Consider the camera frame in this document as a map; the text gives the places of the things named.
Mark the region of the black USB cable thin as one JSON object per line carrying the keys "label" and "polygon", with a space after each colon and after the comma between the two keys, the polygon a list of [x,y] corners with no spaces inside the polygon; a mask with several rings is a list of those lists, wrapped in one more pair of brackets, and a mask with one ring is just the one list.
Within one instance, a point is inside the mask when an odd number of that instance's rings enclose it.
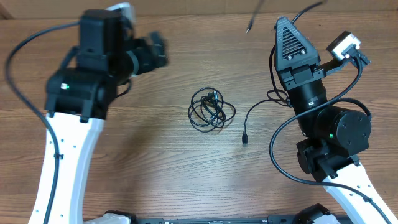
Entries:
{"label": "black USB cable thin", "polygon": [[[246,27],[246,33],[248,33],[249,31],[251,31],[253,25],[254,25],[254,21],[256,16],[259,14],[259,11],[262,7],[262,5],[264,4],[265,0],[259,0],[257,6],[254,9],[254,12],[251,16],[250,21],[248,22],[248,25]],[[303,14],[305,14],[306,12],[308,12],[309,10],[321,6],[322,4],[326,4],[328,1],[327,0],[321,0],[316,2],[315,4],[309,5],[308,7],[306,7],[305,9],[301,10],[293,19],[292,19],[292,23],[294,24],[295,21],[301,17]],[[274,103],[277,103],[281,106],[284,107],[291,107],[292,105],[290,104],[290,100],[289,97],[287,96],[286,92],[284,90],[280,90],[276,87],[276,83],[275,83],[275,78],[274,78],[274,73],[273,73],[273,69],[272,69],[272,59],[275,53],[275,45],[273,46],[273,48],[271,49],[270,55],[269,55],[269,73],[270,73],[270,77],[271,77],[271,83],[272,83],[272,89],[270,89],[267,92],[267,99],[266,100],[262,100],[259,101],[258,103],[256,103],[255,105],[253,105],[248,112],[246,113],[246,117],[244,120],[244,127],[243,127],[243,134],[242,134],[242,144],[244,147],[248,146],[248,135],[247,135],[247,122],[248,122],[248,117],[250,112],[258,105],[271,101]]]}

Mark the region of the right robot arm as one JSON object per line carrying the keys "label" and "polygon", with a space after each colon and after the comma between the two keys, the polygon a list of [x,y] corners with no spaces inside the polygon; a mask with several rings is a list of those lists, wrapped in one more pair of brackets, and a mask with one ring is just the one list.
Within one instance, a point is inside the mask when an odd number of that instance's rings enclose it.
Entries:
{"label": "right robot arm", "polygon": [[345,93],[328,98],[322,80],[352,64],[362,72],[369,59],[352,33],[341,33],[329,46],[332,60],[321,63],[317,49],[286,17],[275,24],[274,66],[304,135],[297,144],[301,169],[312,185],[321,185],[353,223],[396,223],[377,193],[359,153],[369,147],[371,113],[362,104],[351,110]]}

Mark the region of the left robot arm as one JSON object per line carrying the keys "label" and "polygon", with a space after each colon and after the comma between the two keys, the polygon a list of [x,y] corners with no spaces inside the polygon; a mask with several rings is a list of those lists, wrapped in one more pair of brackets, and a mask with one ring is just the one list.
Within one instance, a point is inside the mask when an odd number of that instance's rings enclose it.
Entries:
{"label": "left robot arm", "polygon": [[44,163],[31,223],[81,223],[94,148],[118,86],[167,64],[159,32],[136,38],[122,10],[89,9],[80,43],[46,84]]}

